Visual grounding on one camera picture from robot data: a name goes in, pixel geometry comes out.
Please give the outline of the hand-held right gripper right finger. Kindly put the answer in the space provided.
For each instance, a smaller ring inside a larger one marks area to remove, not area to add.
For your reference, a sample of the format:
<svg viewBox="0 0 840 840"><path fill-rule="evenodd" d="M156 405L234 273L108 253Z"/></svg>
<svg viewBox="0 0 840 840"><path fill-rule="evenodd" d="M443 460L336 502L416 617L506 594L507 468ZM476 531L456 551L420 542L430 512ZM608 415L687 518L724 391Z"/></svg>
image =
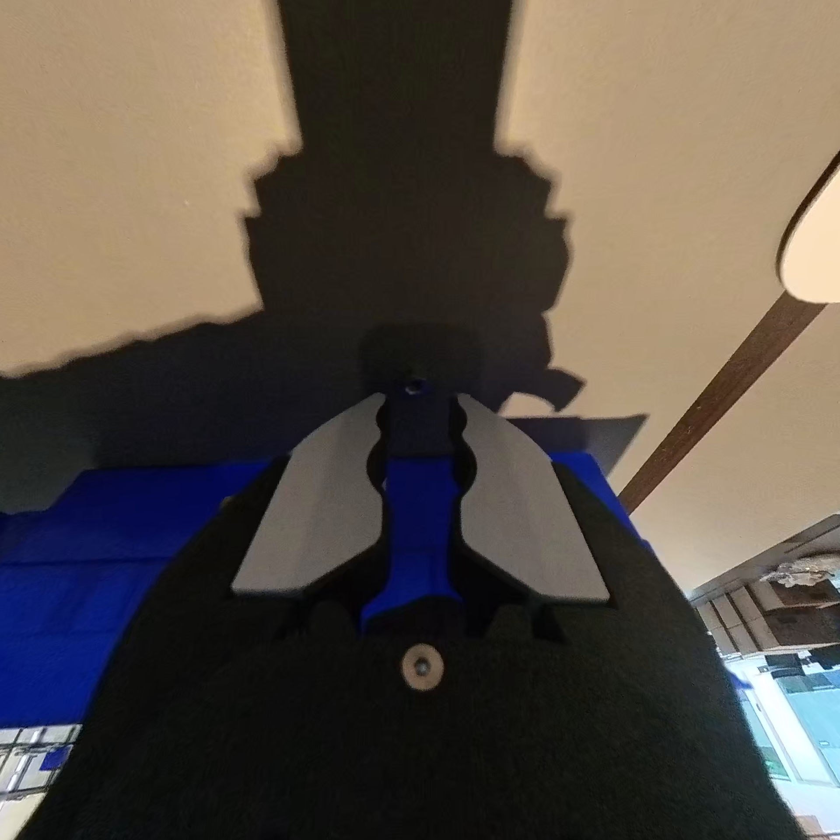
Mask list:
<svg viewBox="0 0 840 840"><path fill-rule="evenodd" d="M470 395L456 402L469 477L465 546L546 602L608 602L610 593L554 470L528 435Z"/></svg>

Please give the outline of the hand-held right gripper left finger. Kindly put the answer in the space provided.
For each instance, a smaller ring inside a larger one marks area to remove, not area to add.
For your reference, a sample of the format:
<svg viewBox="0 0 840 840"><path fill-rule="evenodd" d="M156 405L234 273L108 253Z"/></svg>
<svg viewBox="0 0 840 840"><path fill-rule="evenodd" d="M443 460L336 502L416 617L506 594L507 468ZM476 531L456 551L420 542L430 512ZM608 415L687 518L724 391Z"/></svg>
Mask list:
<svg viewBox="0 0 840 840"><path fill-rule="evenodd" d="M290 452L233 579L237 595L299 595L372 548L383 502L369 475L380 442L375 393L328 420Z"/></svg>

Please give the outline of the blue plastic bin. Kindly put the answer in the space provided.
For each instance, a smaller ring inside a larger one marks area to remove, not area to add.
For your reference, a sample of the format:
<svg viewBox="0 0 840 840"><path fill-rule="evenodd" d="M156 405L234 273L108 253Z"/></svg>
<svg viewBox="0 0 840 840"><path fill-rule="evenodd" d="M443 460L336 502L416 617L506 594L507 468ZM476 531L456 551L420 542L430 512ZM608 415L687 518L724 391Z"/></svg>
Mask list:
<svg viewBox="0 0 840 840"><path fill-rule="evenodd" d="M83 721L113 651L153 585L174 571L176 555L212 515L257 479L268 479L267 501L258 504L256 523L245 525L245 546L234 551L232 570L221 570L219 597L227 606L265 606L269 614L284 606L291 631L307 625L321 604L336 604L352 621L354 636L477 636L502 607L517 604L535 635L550 637L551 608L614 603L606 562L598 558L594 538L585 536L583 514L574 512L569 490L563 489L608 602L546 602L468 549L460 502L469 457L460 440L457 395L383 395L381 440L368 463L383 502L382 535L299 595L237 595L231 589L294 448L271 465L88 471L47 509L2 515L2 724ZM560 468L569 470L636 536L590 442L592 433L635 421L505 419L551 458L559 480Z"/></svg>

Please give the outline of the white rounded board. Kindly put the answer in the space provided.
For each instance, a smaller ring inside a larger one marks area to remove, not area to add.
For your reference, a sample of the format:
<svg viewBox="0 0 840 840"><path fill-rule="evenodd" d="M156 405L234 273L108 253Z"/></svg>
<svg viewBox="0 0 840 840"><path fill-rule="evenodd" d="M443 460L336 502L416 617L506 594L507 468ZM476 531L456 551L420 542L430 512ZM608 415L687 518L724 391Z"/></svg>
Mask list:
<svg viewBox="0 0 840 840"><path fill-rule="evenodd" d="M787 224L775 259L782 288L817 305L839 302L839 155L804 195Z"/></svg>

